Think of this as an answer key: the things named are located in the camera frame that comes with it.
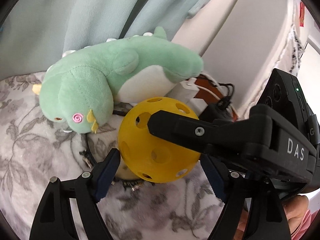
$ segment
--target screw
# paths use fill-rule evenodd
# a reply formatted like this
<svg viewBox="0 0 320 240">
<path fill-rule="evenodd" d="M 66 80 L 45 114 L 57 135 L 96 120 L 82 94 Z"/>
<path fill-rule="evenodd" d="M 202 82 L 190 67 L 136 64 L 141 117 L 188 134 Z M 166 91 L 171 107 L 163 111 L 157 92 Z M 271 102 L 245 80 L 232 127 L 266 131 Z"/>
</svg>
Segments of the screw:
<svg viewBox="0 0 320 240">
<path fill-rule="evenodd" d="M 235 178 L 235 179 L 237 179 L 237 178 L 239 178 L 239 173 L 237 173 L 237 172 L 231 172 L 231 177 L 233 177 L 233 178 Z"/>
<path fill-rule="evenodd" d="M 141 188 L 142 186 L 143 186 L 143 182 L 140 182 L 140 183 L 134 185 L 133 187 L 131 187 L 131 190 L 132 190 L 132 191 L 136 191 L 136 190 L 138 190 L 139 188 Z"/>
<path fill-rule="evenodd" d="M 204 128 L 203 127 L 197 127 L 195 130 L 196 136 L 203 136 L 204 135 Z"/>
<path fill-rule="evenodd" d="M 55 183 L 57 180 L 58 180 L 58 178 L 56 176 L 53 176 L 50 178 L 51 183 Z"/>
<path fill-rule="evenodd" d="M 90 175 L 91 175 L 91 173 L 88 172 L 88 171 L 82 173 L 82 177 L 85 178 L 85 179 L 88 178 L 88 177 L 90 177 Z"/>
</svg>

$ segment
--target camera lens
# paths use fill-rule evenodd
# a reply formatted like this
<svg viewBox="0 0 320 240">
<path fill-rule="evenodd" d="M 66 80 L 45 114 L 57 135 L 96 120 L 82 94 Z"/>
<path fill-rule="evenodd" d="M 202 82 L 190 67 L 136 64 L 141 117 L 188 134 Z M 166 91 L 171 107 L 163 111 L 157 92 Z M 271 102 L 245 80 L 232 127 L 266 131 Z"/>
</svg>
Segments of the camera lens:
<svg viewBox="0 0 320 240">
<path fill-rule="evenodd" d="M 278 84 L 276 84 L 275 87 L 273 88 L 273 97 L 275 101 L 279 101 L 281 98 L 281 88 Z"/>
<path fill-rule="evenodd" d="M 267 105 L 267 106 L 270 106 L 270 107 L 272 108 L 272 100 L 271 100 L 271 97 L 268 96 L 264 104 Z"/>
</svg>

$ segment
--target white cable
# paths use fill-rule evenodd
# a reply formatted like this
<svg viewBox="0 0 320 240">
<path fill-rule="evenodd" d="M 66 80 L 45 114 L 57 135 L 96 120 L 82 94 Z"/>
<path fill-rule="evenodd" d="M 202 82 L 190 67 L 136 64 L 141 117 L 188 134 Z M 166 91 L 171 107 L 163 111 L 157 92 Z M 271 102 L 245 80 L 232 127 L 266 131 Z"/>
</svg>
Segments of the white cable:
<svg viewBox="0 0 320 240">
<path fill-rule="evenodd" d="M 200 74 L 203 75 L 203 76 L 205 76 L 205 77 L 206 77 L 207 79 L 209 79 L 210 81 L 212 81 L 213 84 L 215 84 L 215 85 L 217 86 L 217 89 L 219 90 L 219 92 L 220 92 L 223 96 L 226 96 L 226 95 L 224 94 L 224 91 L 223 91 L 222 87 L 220 86 L 220 84 L 219 84 L 212 76 L 210 76 L 209 74 L 204 73 L 204 72 L 201 72 Z"/>
<path fill-rule="evenodd" d="M 207 91 L 208 93 L 210 93 L 211 95 L 213 95 L 217 100 L 220 100 L 221 98 L 218 97 L 215 93 L 213 93 L 211 90 L 207 89 L 207 88 L 204 88 L 202 86 L 199 86 L 199 85 L 196 85 L 198 88 L 204 90 L 204 91 Z"/>
</svg>

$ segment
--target yellow wiffle ball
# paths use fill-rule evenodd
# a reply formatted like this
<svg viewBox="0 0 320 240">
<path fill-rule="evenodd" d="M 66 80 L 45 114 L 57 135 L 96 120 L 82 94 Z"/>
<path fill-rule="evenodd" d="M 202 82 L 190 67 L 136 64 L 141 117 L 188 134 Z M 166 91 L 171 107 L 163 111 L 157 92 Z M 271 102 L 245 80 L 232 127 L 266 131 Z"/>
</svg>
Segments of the yellow wiffle ball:
<svg viewBox="0 0 320 240">
<path fill-rule="evenodd" d="M 124 117 L 118 134 L 121 156 L 138 177 L 155 183 L 182 178 L 197 164 L 200 154 L 149 133 L 148 121 L 160 111 L 198 119 L 184 103 L 173 98 L 151 98 L 140 102 Z"/>
</svg>

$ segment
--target white wall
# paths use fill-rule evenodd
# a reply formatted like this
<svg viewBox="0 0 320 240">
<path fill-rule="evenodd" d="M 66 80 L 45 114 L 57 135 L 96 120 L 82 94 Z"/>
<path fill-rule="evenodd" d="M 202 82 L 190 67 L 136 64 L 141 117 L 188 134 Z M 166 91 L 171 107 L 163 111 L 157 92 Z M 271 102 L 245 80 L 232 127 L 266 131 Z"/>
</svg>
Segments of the white wall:
<svg viewBox="0 0 320 240">
<path fill-rule="evenodd" d="M 203 54 L 204 69 L 235 85 L 242 116 L 269 77 L 292 26 L 294 0 L 238 0 Z"/>
<path fill-rule="evenodd" d="M 315 50 L 318 51 L 318 53 L 320 54 L 320 30 L 315 22 L 313 22 L 313 26 L 310 30 L 308 43 L 311 44 L 315 48 Z"/>
<path fill-rule="evenodd" d="M 301 58 L 298 80 L 312 111 L 320 121 L 320 55 L 308 44 Z M 315 212 L 320 209 L 320 189 L 305 194 L 310 202 L 309 209 Z"/>
</svg>

